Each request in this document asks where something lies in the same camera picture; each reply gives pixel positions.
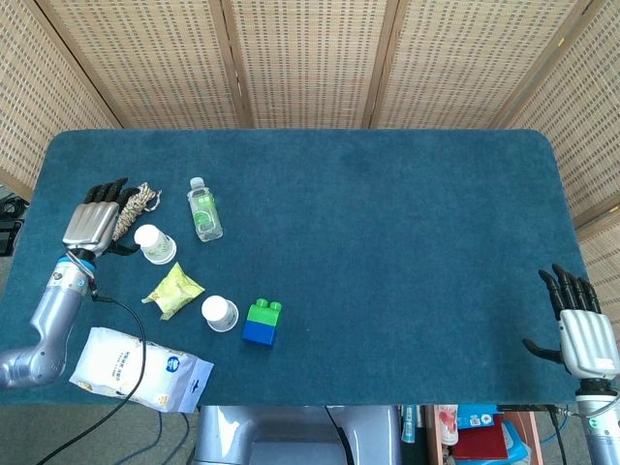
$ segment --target bottle label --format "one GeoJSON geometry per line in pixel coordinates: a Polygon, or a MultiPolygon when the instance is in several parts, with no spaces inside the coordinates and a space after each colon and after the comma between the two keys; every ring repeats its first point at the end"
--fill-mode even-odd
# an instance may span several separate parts
{"type": "Polygon", "coordinates": [[[215,222],[210,210],[213,208],[213,199],[210,196],[200,196],[196,198],[199,209],[194,212],[194,224],[201,233],[208,233],[215,229],[215,222]]]}

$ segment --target gray floor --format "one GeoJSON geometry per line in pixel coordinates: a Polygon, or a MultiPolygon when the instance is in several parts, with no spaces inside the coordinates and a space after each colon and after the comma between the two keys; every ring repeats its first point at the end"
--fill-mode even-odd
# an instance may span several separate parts
{"type": "MultiPolygon", "coordinates": [[[[12,260],[0,257],[0,296],[4,292],[12,260]]],[[[0,463],[32,464],[65,441],[90,426],[110,410],[109,406],[2,406],[0,407],[0,463]]],[[[183,465],[194,446],[198,416],[189,416],[190,435],[181,450],[168,462],[183,465]]],[[[541,439],[551,435],[548,415],[537,414],[541,439]]],[[[162,438],[158,446],[130,460],[132,465],[162,463],[185,433],[181,415],[163,416],[162,438]]],[[[61,452],[51,464],[111,465],[153,443],[159,422],[157,412],[139,405],[121,409],[98,430],[61,452]]],[[[579,420],[571,418],[562,434],[569,465],[590,463],[579,420]]],[[[545,465],[561,465],[555,440],[542,446],[545,465]]]]}

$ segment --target yellow snack packet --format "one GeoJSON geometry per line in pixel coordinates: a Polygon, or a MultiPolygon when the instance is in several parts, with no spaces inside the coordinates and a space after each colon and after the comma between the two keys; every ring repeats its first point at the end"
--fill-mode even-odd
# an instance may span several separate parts
{"type": "Polygon", "coordinates": [[[163,314],[161,320],[169,320],[202,292],[204,288],[187,276],[177,262],[155,290],[142,299],[142,303],[157,303],[163,314]]]}

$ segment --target robotic arm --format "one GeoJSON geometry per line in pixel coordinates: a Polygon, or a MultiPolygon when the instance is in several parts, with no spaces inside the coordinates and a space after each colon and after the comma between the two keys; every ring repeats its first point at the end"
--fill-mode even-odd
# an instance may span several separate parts
{"type": "Polygon", "coordinates": [[[561,351],[524,339],[536,357],[564,364],[579,379],[576,401],[593,465],[620,464],[620,393],[611,381],[620,374],[620,356],[611,322],[601,312],[590,283],[555,264],[557,280],[539,271],[560,329],[561,351]]]}
{"type": "Polygon", "coordinates": [[[65,231],[66,254],[51,273],[39,306],[30,319],[40,336],[36,346],[0,354],[0,390],[54,382],[65,370],[67,339],[89,286],[95,260],[106,252],[129,255],[112,241],[118,214],[137,189],[121,192],[127,178],[95,186],[77,206],[65,231]]]}

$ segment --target plastic water bottle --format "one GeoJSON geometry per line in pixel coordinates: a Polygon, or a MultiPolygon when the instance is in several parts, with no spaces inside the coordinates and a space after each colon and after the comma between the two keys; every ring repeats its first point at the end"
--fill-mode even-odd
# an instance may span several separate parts
{"type": "Polygon", "coordinates": [[[190,201],[192,208],[196,234],[202,242],[222,237],[222,225],[215,210],[215,200],[204,187],[204,180],[201,177],[193,177],[190,186],[192,190],[187,193],[187,200],[190,201]]]}

